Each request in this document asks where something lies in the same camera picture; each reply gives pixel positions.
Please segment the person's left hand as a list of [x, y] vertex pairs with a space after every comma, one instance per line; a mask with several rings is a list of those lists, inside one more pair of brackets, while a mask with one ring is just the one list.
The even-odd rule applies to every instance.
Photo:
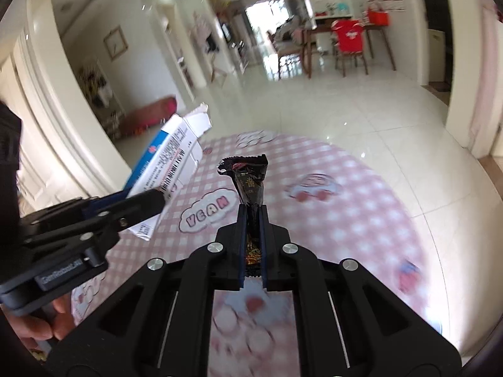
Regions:
[[32, 316], [17, 317], [5, 305], [1, 305], [1, 309], [23, 345], [31, 350], [38, 348], [38, 341], [47, 341], [51, 338], [61, 341], [75, 329], [71, 295], [66, 294], [54, 300], [52, 305], [55, 316], [49, 322]]

